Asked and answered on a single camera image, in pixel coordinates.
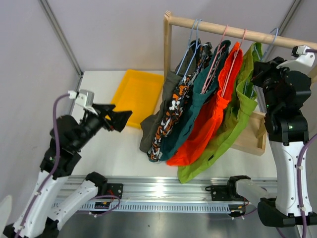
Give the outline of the lime green shorts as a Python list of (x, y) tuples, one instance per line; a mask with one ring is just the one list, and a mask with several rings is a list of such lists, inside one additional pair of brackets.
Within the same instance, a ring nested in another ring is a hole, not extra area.
[(216, 160), (222, 156), (246, 128), (250, 115), (257, 106), (257, 94), (248, 98), (243, 94), (244, 84), (253, 74), (254, 62), (257, 60), (256, 53), (253, 53), (253, 46), (257, 44), (260, 55), (262, 54), (261, 43), (252, 43), (243, 56), (242, 66), (236, 76), (231, 101), (225, 109), (224, 119), (220, 128), (207, 144), (202, 155), (191, 165), (178, 168), (178, 178), (181, 183), (187, 183), (197, 175), (211, 167)]

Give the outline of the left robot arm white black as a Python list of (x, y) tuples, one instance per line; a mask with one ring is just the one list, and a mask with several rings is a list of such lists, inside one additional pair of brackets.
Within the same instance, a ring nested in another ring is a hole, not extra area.
[(116, 199), (108, 188), (107, 178), (97, 172), (89, 173), (80, 187), (56, 209), (52, 209), (59, 191), (81, 159), (82, 148), (100, 129), (121, 132), (132, 111), (114, 111), (113, 104), (93, 104), (95, 112), (84, 110), (80, 121), (71, 115), (54, 117), (51, 141), (40, 165), (32, 197), (19, 219), (6, 225), (3, 234), (8, 238), (55, 238), (79, 208), (91, 199)]

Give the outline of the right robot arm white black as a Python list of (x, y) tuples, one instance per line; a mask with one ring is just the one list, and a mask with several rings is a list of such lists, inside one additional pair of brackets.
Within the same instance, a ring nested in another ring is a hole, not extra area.
[(317, 215), (308, 197), (304, 162), (309, 130), (301, 112), (311, 96), (311, 79), (297, 59), (276, 57), (256, 62), (251, 82), (264, 94), (264, 125), (276, 165), (277, 193), (269, 193), (249, 177), (239, 177), (227, 186), (226, 194), (232, 200), (250, 201), (267, 227), (313, 226)]

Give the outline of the orange shorts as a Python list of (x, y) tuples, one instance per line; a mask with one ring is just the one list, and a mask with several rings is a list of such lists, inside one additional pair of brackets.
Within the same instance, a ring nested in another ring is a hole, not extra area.
[(219, 61), (215, 62), (213, 78), (205, 94), (201, 94), (201, 91), (207, 72), (202, 72), (195, 80), (192, 104), (162, 146), (167, 165), (187, 166), (194, 163), (220, 127), (243, 60), (240, 44), (235, 43), (231, 50), (229, 46), (229, 40), (222, 42)]

